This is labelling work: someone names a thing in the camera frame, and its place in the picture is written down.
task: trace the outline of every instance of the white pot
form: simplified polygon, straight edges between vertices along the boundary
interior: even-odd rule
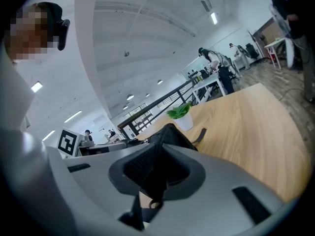
[[[189,112],[187,114],[185,114],[183,117],[181,117],[179,119],[175,119],[174,121],[180,127],[180,129],[182,129],[184,131],[189,130],[193,127],[191,115]]]

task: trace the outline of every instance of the white desk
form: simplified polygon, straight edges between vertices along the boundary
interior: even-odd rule
[[[210,89],[207,88],[207,85],[213,83],[213,82],[217,82],[219,85],[219,88],[222,92],[222,95],[225,96],[225,92],[223,90],[222,84],[219,80],[219,74],[215,73],[210,75],[207,79],[204,79],[203,81],[200,81],[198,84],[196,84],[191,90],[193,95],[196,97],[197,101],[199,102],[199,104],[201,103],[201,100],[198,97],[198,94],[196,93],[197,90],[201,89],[201,88],[205,88],[207,90],[206,95],[209,96],[210,95]]]
[[[119,134],[115,134],[113,137],[109,138],[108,142],[106,144],[111,144],[113,142],[115,142],[116,140],[121,140],[121,137],[119,136]]]
[[[279,62],[279,59],[278,59],[278,56],[277,56],[277,53],[276,53],[276,51],[275,51],[274,46],[277,45],[277,44],[279,44],[279,43],[281,43],[282,41],[285,41],[285,37],[280,38],[280,39],[278,39],[277,41],[272,42],[271,44],[265,46],[265,48],[267,49],[267,51],[268,51],[268,53],[269,53],[269,56],[270,56],[270,58],[271,58],[271,61],[272,61],[272,63],[274,64],[274,67],[276,68],[274,59],[272,58],[272,54],[275,55],[275,57],[276,57],[276,59],[277,59],[277,62],[278,62],[279,69],[282,69],[282,67],[281,67],[281,64],[280,64],[280,62]]]
[[[236,57],[234,60],[232,60],[233,64],[235,65],[235,68],[238,72],[240,72],[240,68],[246,67],[246,64],[244,64],[243,59],[241,56]]]

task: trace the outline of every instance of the desk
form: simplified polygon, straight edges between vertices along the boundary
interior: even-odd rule
[[[106,144],[111,144],[111,143],[114,143],[114,142],[120,141],[120,140],[121,140],[121,138],[120,138],[119,134],[115,134],[111,138],[109,138],[109,140]]]
[[[191,107],[190,114],[194,126],[182,133],[191,142],[207,128],[200,153],[239,165],[286,202],[303,192],[311,175],[309,153],[285,107],[262,84]],[[137,138],[167,123],[176,125],[163,116]]]
[[[204,79],[203,81],[198,82],[198,84],[196,84],[191,89],[193,95],[196,97],[196,99],[199,102],[199,104],[201,103],[201,100],[199,99],[198,94],[196,93],[196,91],[201,89],[201,88],[205,88],[207,90],[207,92],[210,94],[210,90],[208,90],[207,85],[210,85],[213,82],[217,82],[218,83],[222,95],[225,96],[225,92],[224,92],[222,84],[221,84],[221,82],[219,80],[219,74],[215,73],[215,74],[210,75],[207,79]]]
[[[235,65],[235,68],[237,69],[238,72],[240,72],[240,69],[242,67],[246,66],[241,56],[237,56],[234,60],[232,60],[232,62]]]
[[[275,51],[275,48],[274,46],[281,43],[282,41],[285,41],[285,37],[281,38],[281,39],[278,39],[277,41],[275,42],[272,42],[271,44],[269,45],[266,45],[265,48],[267,49],[268,53],[269,53],[269,56],[271,58],[271,61],[272,63],[274,64],[274,67],[276,68],[276,65],[275,65],[275,62],[274,62],[274,59],[272,58],[272,54],[275,55],[276,59],[277,59],[277,62],[278,62],[278,66],[279,66],[279,69],[282,69],[281,67],[281,64],[279,62],[279,59],[278,59],[278,56],[277,56],[277,53]]]

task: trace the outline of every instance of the table leg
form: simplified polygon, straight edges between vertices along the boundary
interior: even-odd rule
[[[211,95],[211,89],[212,89],[213,87],[206,87],[206,89],[208,90],[208,92],[209,92],[209,95],[210,95],[210,97],[212,97],[212,95]]]
[[[219,85],[219,88],[220,88],[220,90],[221,90],[222,95],[225,96],[225,92],[224,92],[224,89],[223,89],[223,87],[222,87],[222,84],[221,84],[220,80],[219,80],[219,79],[216,79],[216,82],[217,82],[218,85]]]
[[[207,86],[205,86],[205,90],[206,90],[205,97],[206,97],[206,99],[208,99],[209,96],[211,97],[211,94],[209,94]]]
[[[238,66],[237,66],[236,62],[235,62],[235,61],[233,61],[233,63],[234,63],[234,66],[235,66],[235,68],[236,68],[237,72],[239,73],[239,72],[240,72],[240,69],[238,69]]]
[[[201,101],[200,99],[198,98],[198,95],[196,94],[195,91],[192,91],[193,95],[196,97],[197,101],[199,102],[199,104],[201,104]]]
[[[233,66],[229,66],[230,71],[232,72],[233,75],[235,75],[237,78],[240,78],[241,75],[239,72],[235,71]]]
[[[277,56],[277,53],[276,53],[276,51],[275,51],[275,48],[274,48],[274,47],[272,47],[272,51],[273,51],[273,53],[274,53],[274,54],[275,54],[275,56],[276,56],[276,59],[277,59],[277,62],[278,62],[278,66],[279,66],[279,69],[282,69],[281,64],[280,64],[280,61],[279,61],[279,59],[278,59],[278,56]]]
[[[272,61],[272,64],[273,64],[273,65],[274,65],[274,67],[276,68],[276,65],[275,65],[274,59],[272,58],[272,55],[271,55],[271,52],[269,51],[269,48],[267,48],[267,52],[269,53],[269,56],[270,56],[271,61]]]

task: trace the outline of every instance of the white shirt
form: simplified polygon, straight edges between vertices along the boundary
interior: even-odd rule
[[[217,69],[217,67],[220,64],[220,59],[218,58],[218,56],[212,53],[209,53],[208,56],[211,59],[211,62],[210,62],[211,67],[213,67],[214,69]]]
[[[35,93],[21,77],[0,46],[0,128],[20,130]]]
[[[234,55],[236,54],[236,52],[238,52],[237,57],[240,57],[242,55],[241,51],[238,49],[237,46],[233,45],[232,48],[233,48]]]

